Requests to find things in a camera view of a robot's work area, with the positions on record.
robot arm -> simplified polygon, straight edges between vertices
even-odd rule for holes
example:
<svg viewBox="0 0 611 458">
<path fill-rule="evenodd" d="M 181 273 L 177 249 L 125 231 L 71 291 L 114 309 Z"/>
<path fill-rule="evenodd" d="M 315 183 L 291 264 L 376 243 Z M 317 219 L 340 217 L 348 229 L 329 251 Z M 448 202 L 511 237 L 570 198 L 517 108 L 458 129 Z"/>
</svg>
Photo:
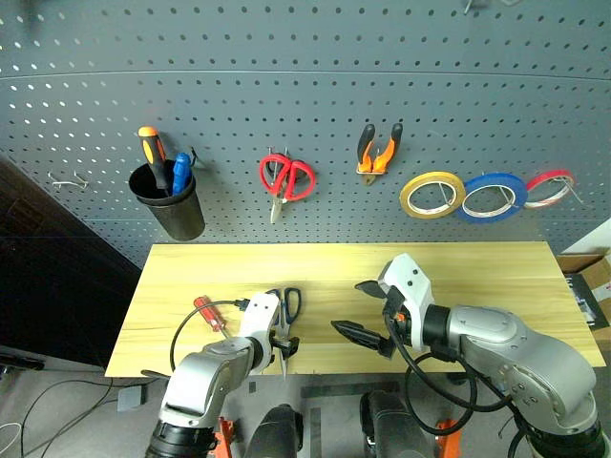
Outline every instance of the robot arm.
<svg viewBox="0 0 611 458">
<path fill-rule="evenodd" d="M 177 366 L 159 411 L 147 458 L 206 457 L 225 396 L 272 361 L 271 328 L 280 300 L 258 293 L 248 304 L 238 337 L 210 343 Z"/>
<path fill-rule="evenodd" d="M 388 357 L 389 344 L 408 344 L 418 351 L 431 347 L 432 355 L 440 358 L 460 355 L 500 392 L 512 396 L 539 456 L 608 456 L 591 392 L 594 370 L 574 348 L 538 334 L 505 310 L 433 305 L 431 282 L 407 254 L 387 264 L 377 285 L 366 281 L 356 287 L 386 298 L 384 314 L 402 342 L 389 343 L 362 327 L 356 340 L 346 322 L 334 324 L 346 337 Z M 367 332 L 369 344 L 363 343 Z"/>
</svg>

pliers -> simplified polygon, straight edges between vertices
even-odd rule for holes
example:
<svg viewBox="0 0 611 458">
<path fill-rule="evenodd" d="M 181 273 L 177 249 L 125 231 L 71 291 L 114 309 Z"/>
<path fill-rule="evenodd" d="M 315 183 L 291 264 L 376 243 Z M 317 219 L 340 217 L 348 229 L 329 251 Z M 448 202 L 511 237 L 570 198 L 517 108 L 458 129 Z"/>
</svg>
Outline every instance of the pliers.
<svg viewBox="0 0 611 458">
<path fill-rule="evenodd" d="M 356 149 L 356 158 L 358 159 L 356 173 L 361 175 L 363 184 L 369 186 L 378 175 L 383 175 L 386 173 L 386 168 L 389 165 L 390 160 L 399 149 L 401 134 L 403 134 L 403 124 L 397 122 L 392 126 L 389 144 L 384 153 L 380 155 L 380 150 L 378 150 L 378 156 L 374 160 L 371 160 L 369 151 L 373 146 L 375 126 L 373 124 L 368 124 L 365 126 Z"/>
</svg>

yellow tape roll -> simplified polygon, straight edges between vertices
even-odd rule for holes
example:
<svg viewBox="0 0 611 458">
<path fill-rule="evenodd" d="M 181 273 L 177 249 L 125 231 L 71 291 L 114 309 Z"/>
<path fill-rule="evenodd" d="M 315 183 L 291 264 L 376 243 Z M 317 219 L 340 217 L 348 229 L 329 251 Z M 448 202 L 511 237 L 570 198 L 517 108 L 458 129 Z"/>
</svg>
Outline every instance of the yellow tape roll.
<svg viewBox="0 0 611 458">
<path fill-rule="evenodd" d="M 452 189 L 452 196 L 448 197 L 447 202 L 436 208 L 419 208 L 411 202 L 411 196 L 427 184 L 445 184 Z M 465 185 L 462 179 L 448 172 L 428 172 L 413 178 L 401 190 L 401 207 L 403 210 L 414 218 L 420 219 L 435 219 L 445 217 L 449 213 L 457 209 L 466 196 Z"/>
</svg>

tape roll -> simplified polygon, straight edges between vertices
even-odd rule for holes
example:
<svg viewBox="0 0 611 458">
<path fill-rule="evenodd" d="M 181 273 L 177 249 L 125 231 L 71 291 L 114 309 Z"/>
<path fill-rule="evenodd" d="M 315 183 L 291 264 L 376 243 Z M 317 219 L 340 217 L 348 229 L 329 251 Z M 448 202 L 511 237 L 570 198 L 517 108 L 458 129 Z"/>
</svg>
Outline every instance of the tape roll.
<svg viewBox="0 0 611 458">
<path fill-rule="evenodd" d="M 575 177 L 573 177 L 573 174 L 569 170 L 556 169 L 550 170 L 549 172 L 545 172 L 544 174 L 538 175 L 531 179 L 528 183 L 526 183 L 526 191 L 530 192 L 541 184 L 552 180 L 562 180 L 564 182 L 564 186 L 562 187 L 562 189 L 560 189 L 557 193 L 551 195 L 550 197 L 544 198 L 542 200 L 527 200 L 526 202 L 524 202 L 524 208 L 542 208 L 547 207 L 549 205 L 554 205 L 555 203 L 559 202 L 564 196 L 566 196 L 575 184 Z"/>
<path fill-rule="evenodd" d="M 420 208 L 411 202 L 411 197 L 423 186 L 427 184 L 440 184 L 452 189 L 452 196 L 447 199 L 447 203 L 435 208 Z M 435 219 L 445 217 L 455 209 L 465 198 L 465 186 L 462 179 L 448 172 L 428 172 L 411 179 L 401 190 L 399 201 L 405 213 L 414 218 Z"/>
<path fill-rule="evenodd" d="M 508 199 L 505 205 L 492 212 L 476 212 L 467 207 L 470 196 L 482 189 L 492 187 L 504 191 Z M 456 210 L 456 214 L 468 222 L 497 222 L 507 219 L 519 211 L 528 197 L 524 181 L 511 174 L 488 174 L 475 177 L 465 183 L 465 189 L 467 190 L 467 196 L 462 201 L 460 208 Z"/>
</svg>

blue screwdriver handle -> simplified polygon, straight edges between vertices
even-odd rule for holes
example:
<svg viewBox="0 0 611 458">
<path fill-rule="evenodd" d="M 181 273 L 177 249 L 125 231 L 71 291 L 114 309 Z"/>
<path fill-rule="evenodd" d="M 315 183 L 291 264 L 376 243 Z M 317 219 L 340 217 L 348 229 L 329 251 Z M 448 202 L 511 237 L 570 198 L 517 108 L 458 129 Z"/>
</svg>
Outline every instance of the blue screwdriver handle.
<svg viewBox="0 0 611 458">
<path fill-rule="evenodd" d="M 186 153 L 178 153 L 174 164 L 174 184 L 172 185 L 172 196 L 184 191 L 191 177 L 191 157 Z"/>
</svg>

